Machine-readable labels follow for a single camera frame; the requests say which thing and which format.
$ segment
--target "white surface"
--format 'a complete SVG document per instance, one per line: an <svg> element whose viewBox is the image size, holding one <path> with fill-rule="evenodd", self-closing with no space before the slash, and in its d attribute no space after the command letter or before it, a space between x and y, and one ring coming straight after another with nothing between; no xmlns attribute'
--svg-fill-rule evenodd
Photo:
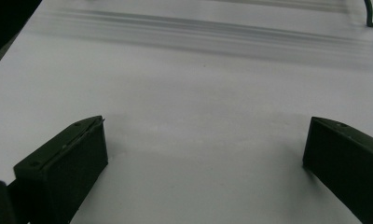
<svg viewBox="0 0 373 224"><path fill-rule="evenodd" d="M359 223L301 168L311 116L373 136L373 29L350 6L44 2L0 63L0 179L103 115L110 163L75 224Z"/></svg>

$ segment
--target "black wire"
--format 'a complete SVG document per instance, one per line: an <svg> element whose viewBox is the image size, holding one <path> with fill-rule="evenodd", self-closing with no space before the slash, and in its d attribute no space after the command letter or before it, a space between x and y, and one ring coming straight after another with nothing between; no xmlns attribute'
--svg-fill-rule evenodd
<svg viewBox="0 0 373 224"><path fill-rule="evenodd" d="M364 0L366 6L366 25L373 27L373 6L370 0Z"/></svg>

